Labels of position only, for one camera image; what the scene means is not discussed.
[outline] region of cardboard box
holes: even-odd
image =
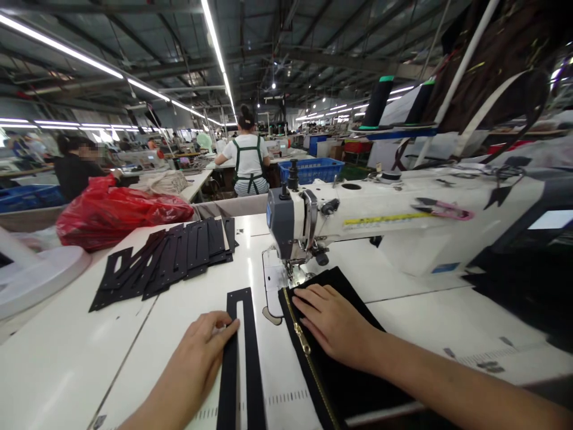
[[[334,158],[338,161],[342,161],[343,153],[344,153],[344,147],[343,146],[333,146],[330,149],[330,158]]]

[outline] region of green apron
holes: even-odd
[[[233,178],[233,184],[235,184],[238,180],[247,180],[249,181],[249,188],[247,189],[247,193],[249,194],[251,193],[251,185],[252,185],[253,187],[255,187],[255,193],[258,194],[257,184],[255,184],[254,180],[265,177],[263,158],[261,157],[261,137],[260,136],[258,137],[256,146],[246,146],[245,148],[240,148],[235,139],[233,139],[233,144],[237,148],[237,164],[235,165],[235,177]],[[257,151],[258,161],[261,164],[262,173],[260,175],[255,176],[254,173],[251,173],[250,177],[239,176],[238,172],[239,172],[239,161],[241,160],[241,151]]]

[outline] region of yellow measuring tape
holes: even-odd
[[[411,220],[414,218],[425,218],[432,216],[429,213],[425,212],[416,212],[411,214],[400,214],[400,215],[391,215],[386,217],[372,217],[372,218],[358,218],[352,220],[344,220],[345,226],[356,226],[361,224],[375,224],[375,223],[383,223],[383,222],[395,222],[395,221],[405,221]]]

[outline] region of thread snips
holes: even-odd
[[[469,221],[475,217],[474,212],[462,209],[450,203],[426,197],[416,197],[416,200],[420,202],[420,204],[412,205],[414,209],[429,213],[434,216],[451,218],[458,221]]]

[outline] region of blue plastic crate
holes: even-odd
[[[0,213],[60,206],[65,203],[59,185],[24,185],[0,190]]]
[[[328,140],[328,136],[311,136],[310,137],[310,147],[309,147],[309,154],[312,156],[316,156],[316,152],[318,151],[318,143],[325,142]]]
[[[288,169],[291,167],[290,161],[279,163],[281,169],[281,182],[288,179]],[[344,163],[332,158],[310,158],[298,160],[298,183],[307,185],[313,183],[315,179],[321,179],[324,182],[334,181],[334,176],[340,174]]]

